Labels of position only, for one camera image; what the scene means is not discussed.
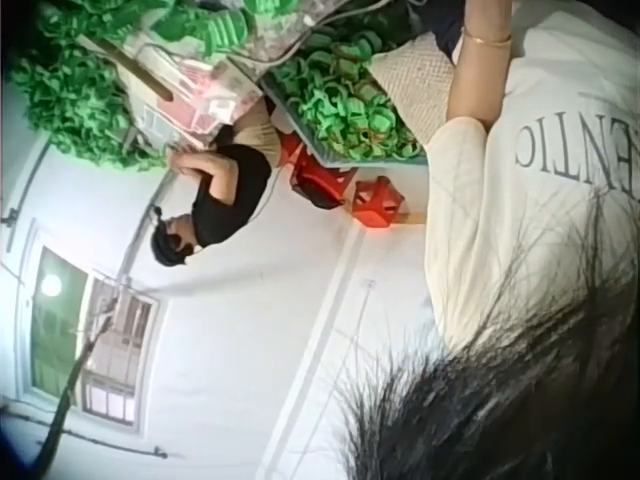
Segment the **black shirt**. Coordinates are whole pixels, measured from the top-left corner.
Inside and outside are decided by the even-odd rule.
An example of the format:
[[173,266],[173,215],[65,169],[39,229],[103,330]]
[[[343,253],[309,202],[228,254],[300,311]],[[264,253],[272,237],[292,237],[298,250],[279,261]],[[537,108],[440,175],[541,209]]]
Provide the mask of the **black shirt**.
[[238,184],[233,204],[227,205],[209,194],[211,175],[202,175],[191,215],[196,240],[203,248],[224,242],[249,222],[271,176],[267,158],[255,148],[230,144],[216,152],[238,164]]

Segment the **window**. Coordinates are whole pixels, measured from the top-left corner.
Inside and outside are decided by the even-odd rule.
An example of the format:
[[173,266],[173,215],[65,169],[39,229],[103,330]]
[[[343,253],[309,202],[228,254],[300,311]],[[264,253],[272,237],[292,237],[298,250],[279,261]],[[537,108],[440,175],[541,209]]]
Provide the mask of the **window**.
[[73,404],[84,412],[133,426],[137,420],[145,340],[156,303],[130,289],[116,296],[114,282],[87,273],[46,246],[31,309],[31,386],[61,396],[76,358],[106,317],[112,327],[97,341],[76,385]]

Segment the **red plastic stool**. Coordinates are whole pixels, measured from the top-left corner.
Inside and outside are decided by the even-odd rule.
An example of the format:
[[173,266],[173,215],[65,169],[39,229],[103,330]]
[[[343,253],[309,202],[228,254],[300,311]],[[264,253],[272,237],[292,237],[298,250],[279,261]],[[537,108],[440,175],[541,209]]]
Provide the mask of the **red plastic stool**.
[[305,145],[302,143],[300,137],[295,133],[282,133],[278,132],[280,137],[280,165],[286,165],[288,163],[294,164],[298,159],[298,154],[304,150]]
[[387,228],[404,203],[391,181],[384,176],[375,180],[356,182],[351,215],[365,227]]
[[292,180],[306,180],[315,183],[335,200],[343,200],[344,192],[356,175],[357,168],[325,168],[306,148],[298,154]]

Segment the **black hair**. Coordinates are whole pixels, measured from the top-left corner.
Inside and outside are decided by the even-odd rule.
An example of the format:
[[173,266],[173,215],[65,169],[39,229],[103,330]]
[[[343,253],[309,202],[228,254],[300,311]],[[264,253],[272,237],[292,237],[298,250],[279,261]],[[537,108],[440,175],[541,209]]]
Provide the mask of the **black hair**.
[[151,235],[151,251],[156,261],[164,267],[184,265],[186,258],[193,253],[193,248],[186,246],[178,250],[181,238],[167,231],[167,223],[162,219],[160,207],[153,207],[158,224]]
[[514,319],[500,308],[507,279],[466,346],[380,363],[346,389],[350,480],[634,477],[640,219],[630,213],[635,241],[603,271],[598,199],[593,212],[571,301],[549,295]]

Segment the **bracelet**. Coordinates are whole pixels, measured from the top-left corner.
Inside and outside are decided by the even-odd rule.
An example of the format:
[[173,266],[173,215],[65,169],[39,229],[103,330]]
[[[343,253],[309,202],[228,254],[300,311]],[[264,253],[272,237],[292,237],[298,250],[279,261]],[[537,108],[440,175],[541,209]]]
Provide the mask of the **bracelet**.
[[509,45],[511,45],[511,34],[509,34],[507,39],[503,40],[502,42],[488,42],[488,41],[483,40],[481,38],[474,37],[473,35],[471,35],[467,31],[467,29],[465,27],[462,27],[462,34],[465,37],[467,37],[469,40],[473,40],[478,45],[484,45],[485,47],[501,48],[501,47],[508,47]]

